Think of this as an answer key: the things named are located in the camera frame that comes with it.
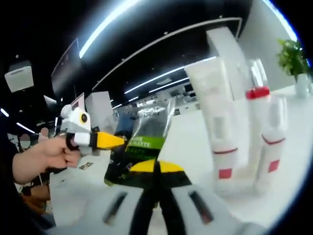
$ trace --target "green label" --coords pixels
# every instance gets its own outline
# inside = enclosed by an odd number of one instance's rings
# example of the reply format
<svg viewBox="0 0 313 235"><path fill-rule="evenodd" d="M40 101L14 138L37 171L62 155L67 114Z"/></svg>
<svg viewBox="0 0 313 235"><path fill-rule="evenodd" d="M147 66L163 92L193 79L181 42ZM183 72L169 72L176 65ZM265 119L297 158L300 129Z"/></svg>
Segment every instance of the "green label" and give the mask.
<svg viewBox="0 0 313 235"><path fill-rule="evenodd" d="M137 136L129 141L128 146L161 149L163 147L164 142L165 139L163 137Z"/></svg>

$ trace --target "monitor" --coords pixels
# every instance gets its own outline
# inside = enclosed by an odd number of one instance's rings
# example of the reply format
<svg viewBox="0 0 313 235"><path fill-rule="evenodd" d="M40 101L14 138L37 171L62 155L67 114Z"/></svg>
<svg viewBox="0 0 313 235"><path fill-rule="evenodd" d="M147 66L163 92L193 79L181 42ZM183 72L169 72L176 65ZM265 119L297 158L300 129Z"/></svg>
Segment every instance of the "monitor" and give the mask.
<svg viewBox="0 0 313 235"><path fill-rule="evenodd" d="M185 91L186 92L191 92L191 91L193 91L194 89L193 89L193 87L191 86L191 84L188 84L188 85L186 85L185 86Z"/></svg>
<svg viewBox="0 0 313 235"><path fill-rule="evenodd" d="M52 88L58 99L69 96L75 99L73 86L81 74L82 64L79 58L78 40L75 39L62 55L51 74Z"/></svg>

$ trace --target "red label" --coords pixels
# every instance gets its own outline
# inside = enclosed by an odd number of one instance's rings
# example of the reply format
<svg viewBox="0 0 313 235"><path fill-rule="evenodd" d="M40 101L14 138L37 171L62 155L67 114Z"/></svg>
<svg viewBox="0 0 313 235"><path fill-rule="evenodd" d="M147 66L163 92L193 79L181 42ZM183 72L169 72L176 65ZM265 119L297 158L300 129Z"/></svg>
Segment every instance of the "red label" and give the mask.
<svg viewBox="0 0 313 235"><path fill-rule="evenodd" d="M279 166L279 160L276 160L274 162L271 162L269 164L269 167L268 167L268 172L272 172L272 171L275 171L278 169L278 166Z"/></svg>
<svg viewBox="0 0 313 235"><path fill-rule="evenodd" d="M232 169L219 170L219 179L229 179L231 178Z"/></svg>

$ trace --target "ceiling light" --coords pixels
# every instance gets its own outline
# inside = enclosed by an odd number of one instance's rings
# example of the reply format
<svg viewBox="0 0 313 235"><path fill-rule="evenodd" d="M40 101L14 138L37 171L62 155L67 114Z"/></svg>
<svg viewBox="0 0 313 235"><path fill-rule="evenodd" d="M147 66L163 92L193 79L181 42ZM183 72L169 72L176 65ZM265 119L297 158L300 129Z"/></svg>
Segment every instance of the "ceiling light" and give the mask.
<svg viewBox="0 0 313 235"><path fill-rule="evenodd" d="M34 131L28 129L27 127L23 126L22 124L20 124L19 122L16 123L18 126L20 126L21 128L25 129L26 131L29 131L30 133L35 133Z"/></svg>
<svg viewBox="0 0 313 235"><path fill-rule="evenodd" d="M4 110L4 109L0 109L0 111L7 117L9 117L9 114Z"/></svg>
<svg viewBox="0 0 313 235"><path fill-rule="evenodd" d="M121 107L121 106L122 106L122 104L119 104L119 105L116 105L115 107L113 107L112 109L116 109L116 108Z"/></svg>
<svg viewBox="0 0 313 235"><path fill-rule="evenodd" d="M36 124L36 126L40 126L40 125L42 125L42 124L45 124L45 122L44 122L44 121L39 122L39 123Z"/></svg>
<svg viewBox="0 0 313 235"><path fill-rule="evenodd" d="M133 100L135 100L135 99L138 99L139 97L138 96L136 96L136 97L134 97L134 98L132 98L132 99L130 99L128 102L131 102L131 101L133 101Z"/></svg>
<svg viewBox="0 0 313 235"><path fill-rule="evenodd" d="M203 62L205 62L205 61L209 61L209 60L213 60L213 59L216 59L216 56L213 56L213 57L210 57L210 58L204 59L204 60L203 60Z"/></svg>
<svg viewBox="0 0 313 235"><path fill-rule="evenodd" d="M216 58L216 56L213 56L213 57L204 59L203 61L205 62L205 61L208 61L208 60L211 60L211 59L215 59L215 58ZM141 84L139 84L138 86L135 86L135 87L129 89L128 91L125 91L124 94L127 94L127 93L129 93L129 92L132 92L133 90L136 90L137 88L142 87L142 86L144 86L144 85L146 85L146 84L148 84L148 83L150 83L150 82L153 82L153 81L155 81L155 80L157 80L157 79L159 79L159 78L161 78L161 77L164 77L164 76L166 76L166 75L168 75L168 74L170 74L170 73L176 72L176 71L178 71L178 70L182 70L183 68L184 68L184 66L181 66L181 67L179 67L179 68L177 68L177 69L174 69L174 70L171 70L171 71L166 72L166 73L164 73L164 74L161 74L160 76L157 76L157 77L155 77L155 78L152 78L152 79L150 79L149 81L146 81L146 82L144 82L144 83L141 83Z"/></svg>
<svg viewBox="0 0 313 235"><path fill-rule="evenodd" d="M164 86L162 86L162 87L159 87L159 88L156 88L156 89L154 89L154 90L152 90L152 91L149 91L149 93L155 92L155 91L158 91L158 90L161 90L161 89L163 89L163 88L165 88L165 87L168 87L168 86L171 86L171 85L173 85L173 84L176 84L176 83L185 81L185 80L187 80L187 79L189 79L189 77L183 78L183 79L178 80L178 81L176 81L176 82L172 82L172 83L170 83L170 84L166 84L166 85L164 85Z"/></svg>
<svg viewBox="0 0 313 235"><path fill-rule="evenodd" d="M87 42L84 44L82 49L79 52L79 57L83 58L84 54L93 43L93 41L99 36L99 34L109 25L111 24L118 16L123 14L126 10L134 6L140 0L126 0L121 5L119 5L114 11L112 11L109 16L107 16L104 21L96 28L96 30L91 34L88 38Z"/></svg>
<svg viewBox="0 0 313 235"><path fill-rule="evenodd" d="M172 79L168 77L168 78L164 79L163 81L158 82L157 85L164 85L164 84L169 83L171 81L172 81Z"/></svg>

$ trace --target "yellow plastic piece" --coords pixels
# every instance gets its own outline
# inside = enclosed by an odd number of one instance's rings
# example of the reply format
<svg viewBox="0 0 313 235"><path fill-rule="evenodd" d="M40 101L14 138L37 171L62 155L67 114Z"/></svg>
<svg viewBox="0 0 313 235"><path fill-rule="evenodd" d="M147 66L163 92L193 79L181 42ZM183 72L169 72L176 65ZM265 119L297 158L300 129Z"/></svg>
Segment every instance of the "yellow plastic piece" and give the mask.
<svg viewBox="0 0 313 235"><path fill-rule="evenodd" d="M123 138L105 132L98 132L97 134L97 148L111 149L125 143Z"/></svg>
<svg viewBox="0 0 313 235"><path fill-rule="evenodd" d="M159 161L159 162L160 162L161 173L184 171L184 169L181 168L177 164L168 163L165 161Z"/></svg>
<svg viewBox="0 0 313 235"><path fill-rule="evenodd" d="M131 171L136 172L153 172L155 167L155 160L148 160L141 163L137 163L131 168Z"/></svg>

